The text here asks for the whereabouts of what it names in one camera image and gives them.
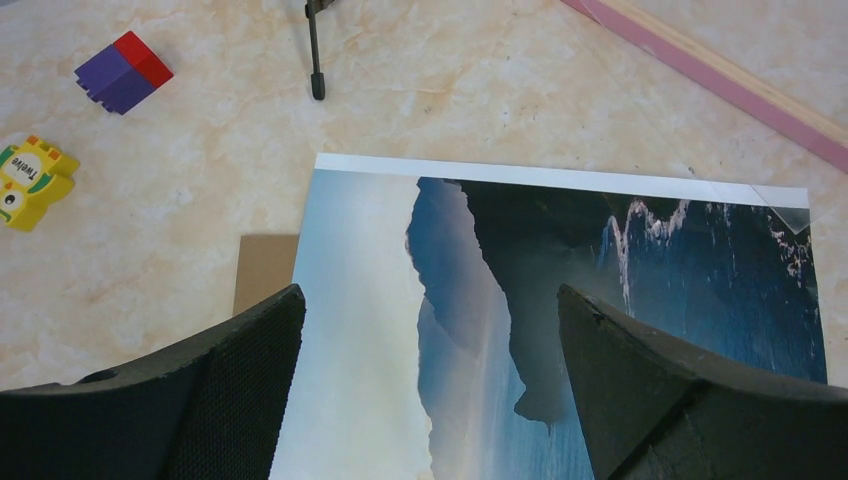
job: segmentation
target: brown cardboard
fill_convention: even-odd
[[[297,235],[241,237],[233,315],[291,284],[297,241]]]

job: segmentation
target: yellow toy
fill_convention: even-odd
[[[20,147],[9,145],[0,153],[0,218],[32,231],[47,207],[74,188],[70,176],[77,167],[78,161],[34,135]]]

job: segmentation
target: beige marble surface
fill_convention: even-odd
[[[557,0],[338,0],[309,94],[302,0],[0,9],[2,140],[82,166],[0,229],[0,388],[74,382],[228,318],[239,236],[296,232],[319,151],[802,185],[831,382],[848,385],[844,175]],[[73,70],[126,30],[176,73],[128,115]]]
[[[848,2],[632,1],[804,105],[848,126]]]

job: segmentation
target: poster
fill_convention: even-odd
[[[563,283],[826,382],[810,232],[763,192],[809,215],[801,189],[320,155],[271,478],[592,478],[558,336]]]

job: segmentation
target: red block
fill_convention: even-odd
[[[125,33],[113,44],[121,52],[138,73],[141,74],[153,88],[159,88],[174,76],[159,57],[150,50],[133,32]]]

